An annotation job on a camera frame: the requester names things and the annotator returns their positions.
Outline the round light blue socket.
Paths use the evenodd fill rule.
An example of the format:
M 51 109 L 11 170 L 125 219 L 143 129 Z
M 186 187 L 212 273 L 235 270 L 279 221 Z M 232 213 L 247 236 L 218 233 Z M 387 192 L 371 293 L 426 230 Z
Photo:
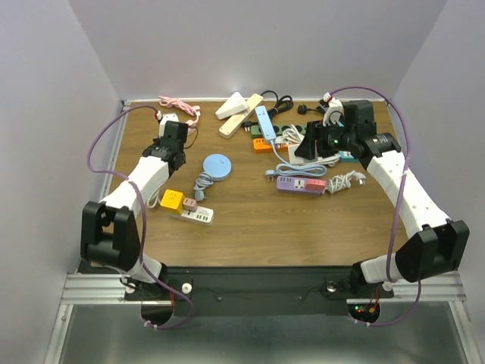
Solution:
M 222 154 L 211 154 L 203 161 L 203 171 L 215 181 L 225 180 L 232 171 L 232 163 Z

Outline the yellow cube socket adapter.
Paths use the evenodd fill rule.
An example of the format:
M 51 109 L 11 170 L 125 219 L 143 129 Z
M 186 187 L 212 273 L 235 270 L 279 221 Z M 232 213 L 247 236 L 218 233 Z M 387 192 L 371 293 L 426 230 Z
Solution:
M 160 207 L 180 215 L 183 212 L 184 199 L 182 192 L 167 189 L 161 198 Z

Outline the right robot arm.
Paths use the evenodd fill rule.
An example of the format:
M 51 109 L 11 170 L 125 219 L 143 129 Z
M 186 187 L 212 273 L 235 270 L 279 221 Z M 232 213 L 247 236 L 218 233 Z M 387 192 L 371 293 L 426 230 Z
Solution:
M 307 124 L 296 156 L 312 160 L 350 152 L 382 187 L 408 236 L 390 255 L 355 263 L 350 290 L 365 296 L 385 281 L 417 282 L 456 270 L 470 234 L 468 226 L 452 221 L 428 196 L 394 136 L 378 133 L 372 103 L 341 102 L 329 93 L 322 102 L 328 106 L 324 118 Z

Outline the white cube socket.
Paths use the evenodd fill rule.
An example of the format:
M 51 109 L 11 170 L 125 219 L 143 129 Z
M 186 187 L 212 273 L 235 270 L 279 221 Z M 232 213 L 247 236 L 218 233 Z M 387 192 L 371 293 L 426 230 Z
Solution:
M 296 150 L 298 149 L 298 145 L 293 144 L 287 147 L 289 163 L 291 165 L 305 165 L 309 163 L 308 159 L 298 157 L 296 155 Z

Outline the small pink plug adapter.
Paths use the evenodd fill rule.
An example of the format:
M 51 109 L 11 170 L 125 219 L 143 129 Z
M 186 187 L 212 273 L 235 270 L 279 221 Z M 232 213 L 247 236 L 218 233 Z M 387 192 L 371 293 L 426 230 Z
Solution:
M 183 208 L 189 212 L 195 212 L 198 208 L 198 203 L 195 199 L 185 197 L 183 199 Z

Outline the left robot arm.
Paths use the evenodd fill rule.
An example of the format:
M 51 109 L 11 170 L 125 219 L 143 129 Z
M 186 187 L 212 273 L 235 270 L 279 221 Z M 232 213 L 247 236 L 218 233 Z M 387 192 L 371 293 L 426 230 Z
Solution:
M 162 121 L 163 134 L 143 152 L 136 167 L 123 182 L 98 202 L 88 202 L 82 211 L 80 255 L 118 270 L 135 281 L 153 299 L 168 292 L 167 266 L 144 252 L 146 203 L 172 174 L 186 162 L 184 145 L 189 126 Z

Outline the white usb power strip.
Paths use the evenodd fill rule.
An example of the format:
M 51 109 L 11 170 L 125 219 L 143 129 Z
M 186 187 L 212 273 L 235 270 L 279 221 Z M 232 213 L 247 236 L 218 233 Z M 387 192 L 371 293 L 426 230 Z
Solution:
M 199 206 L 195 211 L 183 210 L 181 214 L 169 214 L 169 216 L 172 218 L 179 218 L 184 221 L 210 225 L 214 220 L 214 211 L 212 209 Z

